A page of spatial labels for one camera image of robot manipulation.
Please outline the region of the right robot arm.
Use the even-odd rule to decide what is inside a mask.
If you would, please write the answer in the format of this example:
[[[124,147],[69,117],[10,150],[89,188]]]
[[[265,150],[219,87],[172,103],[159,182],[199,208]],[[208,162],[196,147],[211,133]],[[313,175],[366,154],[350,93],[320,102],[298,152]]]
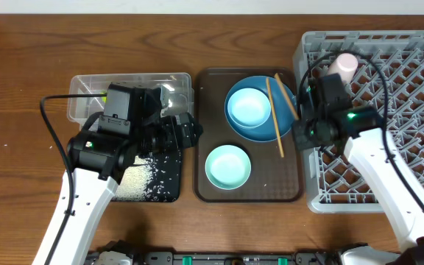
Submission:
[[[299,150],[337,147],[374,193],[396,236],[398,254],[356,245],[339,251],[341,264],[424,264],[424,188],[375,108],[312,113],[295,121],[291,132]]]

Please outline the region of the green yellow snack wrapper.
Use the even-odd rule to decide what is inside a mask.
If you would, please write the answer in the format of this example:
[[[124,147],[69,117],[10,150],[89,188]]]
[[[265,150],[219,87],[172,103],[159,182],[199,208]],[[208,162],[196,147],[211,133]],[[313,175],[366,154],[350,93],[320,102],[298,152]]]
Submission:
[[[103,92],[101,92],[101,94],[103,95],[102,96],[102,101],[105,103],[106,100],[107,100],[107,92],[106,91],[103,91]]]

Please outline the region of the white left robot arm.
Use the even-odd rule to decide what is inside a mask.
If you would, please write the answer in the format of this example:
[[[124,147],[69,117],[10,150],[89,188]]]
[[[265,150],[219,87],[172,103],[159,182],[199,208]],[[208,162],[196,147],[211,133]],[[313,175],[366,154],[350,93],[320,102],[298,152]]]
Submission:
[[[160,88],[109,84],[105,107],[88,117],[62,146],[45,111],[40,113],[66,168],[57,206],[34,264],[82,264],[107,205],[136,157],[196,146],[203,127],[188,113],[162,116]]]

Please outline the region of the mint green small bowl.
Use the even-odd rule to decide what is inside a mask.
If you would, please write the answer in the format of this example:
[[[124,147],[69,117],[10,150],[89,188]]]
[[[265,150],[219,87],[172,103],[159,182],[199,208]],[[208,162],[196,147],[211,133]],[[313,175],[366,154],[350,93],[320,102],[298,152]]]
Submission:
[[[222,190],[234,190],[250,178],[252,164],[249,155],[240,147],[221,145],[205,160],[205,175],[209,182]]]

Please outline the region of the pink plastic cup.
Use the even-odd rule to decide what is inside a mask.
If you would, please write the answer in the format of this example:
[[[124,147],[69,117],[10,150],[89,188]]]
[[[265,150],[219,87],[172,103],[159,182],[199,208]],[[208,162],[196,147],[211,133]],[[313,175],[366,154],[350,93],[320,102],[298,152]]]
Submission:
[[[349,84],[358,68],[358,60],[355,55],[349,53],[340,54],[330,65],[327,76],[338,74],[344,84]]]

